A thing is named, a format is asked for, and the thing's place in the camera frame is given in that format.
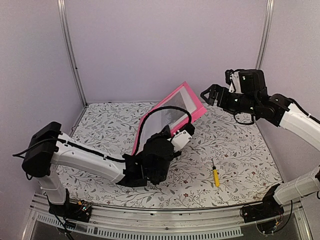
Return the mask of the yellow handled screwdriver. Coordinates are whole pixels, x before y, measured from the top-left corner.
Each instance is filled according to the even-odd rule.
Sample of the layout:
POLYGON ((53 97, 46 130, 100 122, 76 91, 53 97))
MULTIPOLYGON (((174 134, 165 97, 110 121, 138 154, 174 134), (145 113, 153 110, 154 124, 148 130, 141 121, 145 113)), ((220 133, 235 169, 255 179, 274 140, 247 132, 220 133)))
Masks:
POLYGON ((212 174, 213 174, 214 184, 218 188, 220 186, 218 170, 215 166, 214 160, 212 159, 211 161, 212 161, 212 174))

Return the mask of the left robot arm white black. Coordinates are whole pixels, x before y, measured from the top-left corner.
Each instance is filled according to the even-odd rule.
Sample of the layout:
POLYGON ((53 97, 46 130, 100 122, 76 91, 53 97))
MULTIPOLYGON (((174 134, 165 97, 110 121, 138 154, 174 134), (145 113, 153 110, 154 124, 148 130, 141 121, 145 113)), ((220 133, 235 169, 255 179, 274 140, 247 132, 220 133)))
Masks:
POLYGON ((55 209, 63 217, 70 217, 75 211, 74 205, 68 201, 69 193, 60 182, 54 169, 56 165, 82 170, 123 187, 158 185, 166 180, 171 161, 181 155, 194 133, 191 123, 175 133, 166 125, 151 135, 141 149, 117 155, 77 142, 61 132, 60 123, 53 121, 32 136, 27 149, 14 153, 13 157, 23 160, 23 171, 38 180, 55 209))

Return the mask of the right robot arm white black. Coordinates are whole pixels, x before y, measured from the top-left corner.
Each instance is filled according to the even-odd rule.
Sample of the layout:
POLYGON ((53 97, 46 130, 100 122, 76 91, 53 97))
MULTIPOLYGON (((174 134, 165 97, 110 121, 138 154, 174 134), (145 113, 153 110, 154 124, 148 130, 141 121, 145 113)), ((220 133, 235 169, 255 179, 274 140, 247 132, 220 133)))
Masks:
MULTIPOLYGON (((280 93, 268 94, 261 69, 228 69, 225 82, 227 86, 212 84, 200 93, 200 97, 208 105, 216 105, 233 116, 247 114, 253 120, 265 120, 284 134, 276 142, 285 140, 283 145, 290 150, 298 144, 307 150, 320 150, 320 121, 295 99, 280 93)), ((269 218, 278 206, 319 191, 320 163, 316 161, 313 168, 303 170, 295 179, 271 187, 263 197, 258 213, 262 218, 269 218)))

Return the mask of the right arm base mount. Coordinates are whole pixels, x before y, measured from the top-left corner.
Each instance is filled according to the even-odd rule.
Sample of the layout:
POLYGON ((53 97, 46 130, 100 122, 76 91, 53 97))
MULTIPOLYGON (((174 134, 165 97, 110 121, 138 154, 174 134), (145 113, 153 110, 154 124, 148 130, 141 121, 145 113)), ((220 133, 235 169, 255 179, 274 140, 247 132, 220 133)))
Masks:
POLYGON ((262 198, 262 202, 255 205, 245 204, 239 211, 245 223, 259 221, 282 215, 284 208, 274 199, 276 189, 280 184, 272 186, 262 198))

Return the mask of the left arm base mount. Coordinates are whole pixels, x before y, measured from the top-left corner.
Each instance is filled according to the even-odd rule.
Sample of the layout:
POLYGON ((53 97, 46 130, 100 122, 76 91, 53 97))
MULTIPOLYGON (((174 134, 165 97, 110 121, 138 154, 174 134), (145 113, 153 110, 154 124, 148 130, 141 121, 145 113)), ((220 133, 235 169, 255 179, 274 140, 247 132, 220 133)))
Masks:
POLYGON ((92 204, 79 200, 78 202, 70 201, 70 193, 68 189, 65 189, 66 196, 63 204, 54 204, 50 202, 49 198, 49 213, 62 217, 65 220, 75 220, 79 222, 88 223, 92 215, 92 204))

